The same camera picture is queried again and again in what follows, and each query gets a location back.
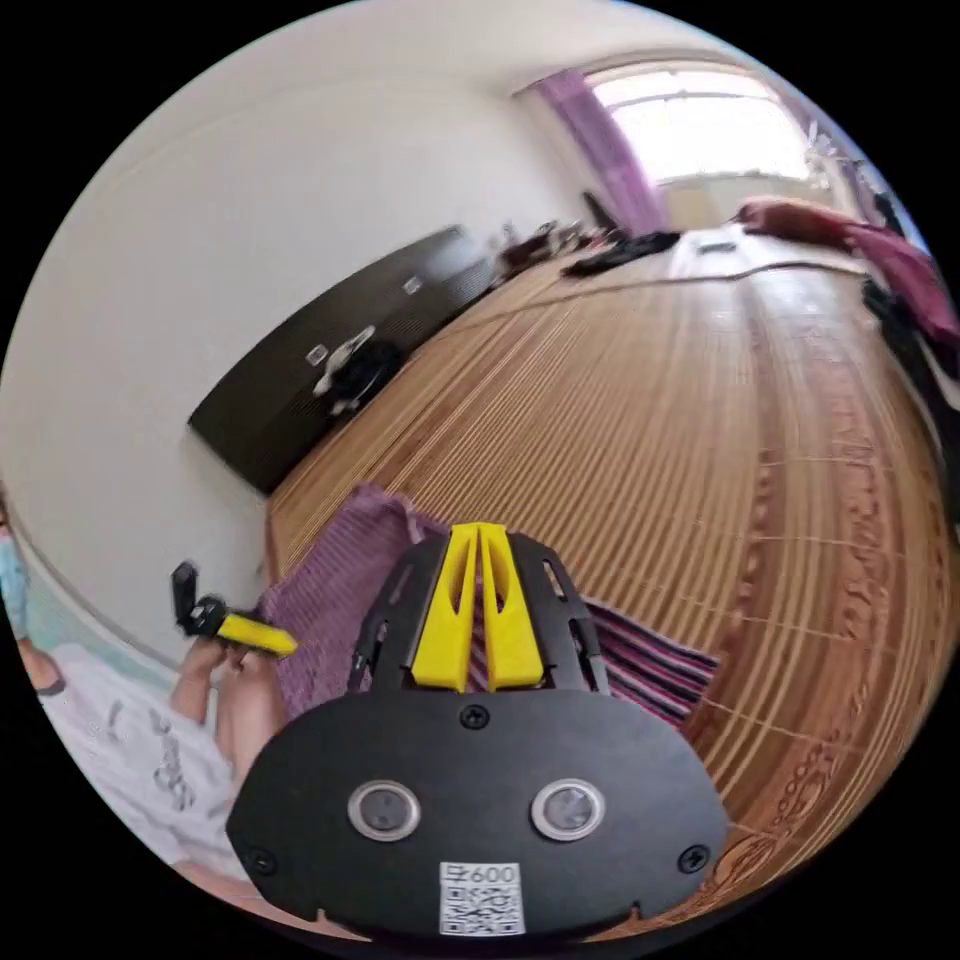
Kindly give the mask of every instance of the black cabinet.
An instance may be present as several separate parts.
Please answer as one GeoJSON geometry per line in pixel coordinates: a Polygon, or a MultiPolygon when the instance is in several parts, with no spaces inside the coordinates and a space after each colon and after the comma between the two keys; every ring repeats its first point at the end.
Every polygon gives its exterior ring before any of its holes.
{"type": "Polygon", "coordinates": [[[373,325],[376,340],[407,356],[493,278],[492,262],[460,227],[403,247],[267,334],[204,398],[190,426],[231,469],[270,494],[343,419],[332,416],[333,398],[313,395],[330,353],[373,325]]]}

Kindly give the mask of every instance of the cabinet handle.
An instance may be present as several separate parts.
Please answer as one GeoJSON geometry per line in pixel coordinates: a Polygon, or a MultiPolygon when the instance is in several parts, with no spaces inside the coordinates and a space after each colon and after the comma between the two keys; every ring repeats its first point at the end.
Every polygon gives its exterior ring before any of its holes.
{"type": "Polygon", "coordinates": [[[309,363],[311,367],[319,367],[320,364],[327,359],[329,353],[330,351],[322,343],[318,343],[307,354],[307,363],[309,363]]]}

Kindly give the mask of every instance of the window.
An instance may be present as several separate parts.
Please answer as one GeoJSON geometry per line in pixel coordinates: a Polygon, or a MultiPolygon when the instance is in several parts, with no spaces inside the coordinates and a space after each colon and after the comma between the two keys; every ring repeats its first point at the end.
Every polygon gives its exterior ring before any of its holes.
{"type": "Polygon", "coordinates": [[[809,176],[800,128],[753,77],[656,70],[593,89],[656,181],[753,172],[809,176]]]}

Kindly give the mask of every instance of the round sensor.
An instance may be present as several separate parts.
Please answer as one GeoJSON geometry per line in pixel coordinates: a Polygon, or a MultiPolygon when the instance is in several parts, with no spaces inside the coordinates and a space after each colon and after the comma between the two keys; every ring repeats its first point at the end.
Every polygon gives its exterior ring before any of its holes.
{"type": "Polygon", "coordinates": [[[555,780],[534,797],[533,825],[550,840],[581,840],[603,819],[603,794],[585,780],[555,780]]]}
{"type": "Polygon", "coordinates": [[[371,780],[350,795],[347,817],[358,833],[389,843],[409,837],[417,829],[420,804],[403,784],[371,780]]]}

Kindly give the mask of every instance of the yellow plastic part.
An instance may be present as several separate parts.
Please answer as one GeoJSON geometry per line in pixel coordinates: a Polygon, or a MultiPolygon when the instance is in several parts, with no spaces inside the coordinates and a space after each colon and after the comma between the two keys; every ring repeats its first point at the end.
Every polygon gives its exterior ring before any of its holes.
{"type": "Polygon", "coordinates": [[[242,617],[238,613],[228,613],[224,617],[218,636],[247,647],[266,650],[278,657],[288,657],[297,649],[297,641],[286,630],[242,617]]]}
{"type": "Polygon", "coordinates": [[[543,679],[543,661],[507,539],[507,529],[496,523],[477,526],[480,528],[489,688],[533,686],[543,679]]]}
{"type": "Polygon", "coordinates": [[[455,525],[430,601],[413,660],[413,679],[422,687],[467,689],[473,609],[476,601],[475,523],[455,525]]]}

